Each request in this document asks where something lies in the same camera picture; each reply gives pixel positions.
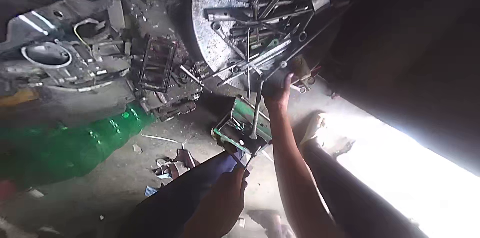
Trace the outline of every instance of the bright light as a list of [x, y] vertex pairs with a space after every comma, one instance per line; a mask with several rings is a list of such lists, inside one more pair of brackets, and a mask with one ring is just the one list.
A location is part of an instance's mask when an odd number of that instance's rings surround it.
[[356, 140], [338, 162], [426, 235], [480, 237], [480, 177], [376, 118], [323, 115], [329, 131]]

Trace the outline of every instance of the man's hand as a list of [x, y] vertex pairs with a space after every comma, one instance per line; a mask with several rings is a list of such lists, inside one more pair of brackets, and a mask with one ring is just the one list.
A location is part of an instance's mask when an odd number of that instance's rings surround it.
[[289, 104], [289, 96], [290, 96], [290, 84], [292, 82], [293, 73], [288, 74], [285, 77], [285, 82], [283, 84], [283, 88], [279, 89], [277, 93], [275, 93], [271, 97], [264, 96], [263, 99], [265, 101], [265, 106], [268, 109], [268, 112], [287, 112], [287, 106]]
[[241, 165], [223, 173], [210, 192], [202, 198], [193, 216], [185, 223], [184, 238], [220, 238], [235, 225], [243, 210], [247, 182]]

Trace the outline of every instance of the forearm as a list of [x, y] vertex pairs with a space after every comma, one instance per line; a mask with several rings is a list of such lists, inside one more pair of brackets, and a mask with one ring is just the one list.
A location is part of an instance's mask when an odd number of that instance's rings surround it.
[[271, 110], [270, 119], [280, 195], [292, 228], [299, 238], [336, 236], [337, 230], [297, 148], [286, 111]]

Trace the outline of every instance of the dirty floor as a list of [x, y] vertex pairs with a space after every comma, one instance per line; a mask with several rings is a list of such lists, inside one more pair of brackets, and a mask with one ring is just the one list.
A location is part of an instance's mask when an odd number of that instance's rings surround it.
[[[235, 96], [242, 92], [228, 87], [215, 93]], [[306, 94], [291, 91], [289, 114], [297, 139], [303, 137], [312, 112], [368, 115], [341, 97], [332, 99], [328, 94], [330, 91], [321, 79], [316, 79], [312, 91]], [[164, 123], [156, 122], [146, 127], [142, 134], [179, 142], [189, 138], [185, 148], [195, 159], [203, 162], [222, 151], [210, 136], [210, 129], [225, 113], [215, 113], [221, 109], [221, 104], [218, 97], [204, 93], [194, 112]], [[143, 152], [136, 153], [133, 144], [141, 147]], [[28, 232], [51, 226], [66, 237], [115, 237], [124, 218], [145, 199], [145, 187], [160, 185], [161, 180], [151, 171], [156, 164], [155, 159], [164, 156], [174, 158], [177, 148], [180, 144], [137, 135], [88, 175], [40, 186], [37, 189], [45, 194], [42, 198], [21, 193], [2, 205], [0, 216]], [[273, 158], [272, 148], [266, 151]], [[236, 225], [230, 237], [266, 237], [261, 226], [245, 214], [250, 209], [274, 209], [283, 214], [273, 162], [259, 155], [249, 168], [251, 175], [245, 191], [245, 210], [241, 215], [245, 218], [245, 227]]]

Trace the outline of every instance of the cloth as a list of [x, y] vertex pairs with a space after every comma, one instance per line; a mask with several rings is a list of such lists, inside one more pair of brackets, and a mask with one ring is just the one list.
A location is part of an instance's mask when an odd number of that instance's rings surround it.
[[135, 207], [119, 231], [119, 238], [173, 238], [195, 212], [222, 173], [231, 172], [237, 162], [226, 151], [189, 170]]
[[303, 157], [333, 219], [349, 237], [427, 238], [397, 209], [321, 149], [315, 139], [305, 143]]

